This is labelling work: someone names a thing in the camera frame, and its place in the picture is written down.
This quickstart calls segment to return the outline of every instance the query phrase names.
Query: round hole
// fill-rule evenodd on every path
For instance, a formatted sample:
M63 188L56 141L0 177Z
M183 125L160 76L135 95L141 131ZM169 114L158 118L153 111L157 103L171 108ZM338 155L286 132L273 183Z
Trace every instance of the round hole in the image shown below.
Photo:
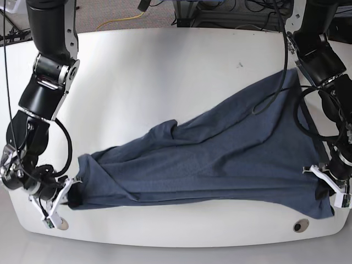
M298 232L300 229L301 229L301 225L300 224L295 224L295 226L294 226L294 230L295 230L295 232Z
M309 226L308 219L301 219L293 225L293 231L296 233L302 233L305 230L307 230L308 226Z

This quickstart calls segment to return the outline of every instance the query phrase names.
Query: blue cloth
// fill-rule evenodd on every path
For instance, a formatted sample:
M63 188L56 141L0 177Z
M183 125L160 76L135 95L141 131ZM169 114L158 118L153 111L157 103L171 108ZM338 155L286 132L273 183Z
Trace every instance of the blue cloth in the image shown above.
M83 183L69 192L69 205L90 209L244 199L274 202L318 219L332 216L328 196L315 198L318 178L302 174L303 166L322 158L293 121L301 92L296 71L288 71L284 88L290 89L267 111L251 113L275 92L281 74L184 124L169 120L123 146L79 157ZM301 109L299 119L307 126Z

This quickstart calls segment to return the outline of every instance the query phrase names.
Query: white tabletop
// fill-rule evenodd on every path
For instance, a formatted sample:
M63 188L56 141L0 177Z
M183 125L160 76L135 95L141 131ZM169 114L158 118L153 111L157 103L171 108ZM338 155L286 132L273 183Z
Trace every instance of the white tabletop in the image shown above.
M233 93L283 68L280 34L225 29L143 29L79 35L81 66L58 118L71 134L76 158L144 135L154 125L180 123ZM352 69L349 45L332 43ZM31 75L33 43L8 47L13 112ZM0 53L0 79L4 80ZM336 133L317 95L308 107L319 131ZM0 90L0 146L8 125L5 90ZM41 163L61 168L67 155L62 132L53 124ZM338 232L348 210L315 220L290 208L258 201L208 201L188 205L117 207L72 211L62 206L67 231L48 230L21 190L10 193L21 225L36 233L103 243L209 247L276 243ZM306 218L309 228L293 232Z

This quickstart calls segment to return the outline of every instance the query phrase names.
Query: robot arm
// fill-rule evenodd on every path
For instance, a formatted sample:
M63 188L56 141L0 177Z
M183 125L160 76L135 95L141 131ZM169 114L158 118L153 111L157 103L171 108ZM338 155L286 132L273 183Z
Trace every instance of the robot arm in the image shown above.
M352 81L344 74L346 67L332 50L326 34L340 2L342 1L295 1L292 16L286 21L286 30L298 68L311 85L318 88L325 115L336 123L340 131L335 139L308 133L328 141L331 160L319 169L312 166L305 170L323 179L337 193L337 207L351 208Z
M72 159L72 144L56 115L79 67L75 7L76 0L27 0L32 37L39 54L20 98L20 110L8 126L7 145L0 161L3 185L9 190L23 188L49 228L62 228L56 208L73 183L62 177ZM68 139L68 160L60 172L50 165L37 166L38 157L48 144L51 122L56 122ZM41 200L47 201L46 209Z

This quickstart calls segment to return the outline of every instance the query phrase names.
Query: robotic arm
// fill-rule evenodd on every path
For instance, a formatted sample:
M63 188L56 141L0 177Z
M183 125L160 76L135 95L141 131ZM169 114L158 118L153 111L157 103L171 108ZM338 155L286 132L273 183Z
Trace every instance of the robotic arm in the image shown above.
M48 228L67 225L56 212L73 180L63 176L72 158L70 138L56 118L69 93L79 67L78 38L75 31L76 0L26 0L34 43L39 54L33 74L19 101L20 110L9 124L0 161L0 179L9 190L23 188L41 212ZM309 82L319 89L326 116L341 131L338 137L323 137L331 149L329 164L312 166L315 173L339 193L335 205L351 207L349 179L352 173L352 81L346 68L328 43L326 31L334 17L338 0L295 0L292 17L286 22L289 47ZM48 144L52 122L65 132L69 156L65 167L37 166ZM47 208L41 205L47 201Z
M352 173L352 81L346 67L332 50L327 30L338 8L338 0L295 1L292 16L286 21L289 46L296 64L318 90L325 115L336 123L339 136L325 137L299 128L313 138L326 141L330 148L329 164L304 171L315 173L337 193L335 206L349 207L349 180Z
M0 161L3 185L9 190L23 188L41 212L45 225L59 229L68 226L56 209L73 181L63 177L72 159L72 143L56 115L79 67L75 7L76 0L27 0L32 37L39 54L19 101L20 110L8 126L7 145ZM68 160L60 172L50 165L37 166L38 157L48 144L51 122L56 122L68 139ZM41 200L47 201L46 209Z

